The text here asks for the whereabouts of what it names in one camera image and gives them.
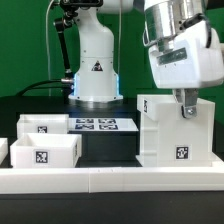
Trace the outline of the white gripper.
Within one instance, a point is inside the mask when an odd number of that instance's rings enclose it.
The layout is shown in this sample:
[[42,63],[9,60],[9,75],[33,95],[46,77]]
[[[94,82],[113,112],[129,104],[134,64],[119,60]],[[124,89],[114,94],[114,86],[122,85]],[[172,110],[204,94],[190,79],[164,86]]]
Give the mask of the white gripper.
[[147,16],[146,47],[156,86],[173,89],[184,118],[196,117],[197,89],[224,81],[219,37],[209,20],[203,14],[177,23]]

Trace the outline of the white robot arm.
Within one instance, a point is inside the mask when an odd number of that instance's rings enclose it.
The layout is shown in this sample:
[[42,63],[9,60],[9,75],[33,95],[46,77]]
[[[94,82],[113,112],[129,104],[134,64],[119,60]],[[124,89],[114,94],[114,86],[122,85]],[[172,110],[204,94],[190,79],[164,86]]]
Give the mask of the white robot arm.
[[205,0],[78,0],[80,68],[71,98],[87,104],[123,98],[113,68],[114,37],[97,15],[137,8],[145,16],[143,43],[156,86],[173,91],[184,117],[195,116],[198,90],[224,82],[221,46],[204,14],[205,4]]

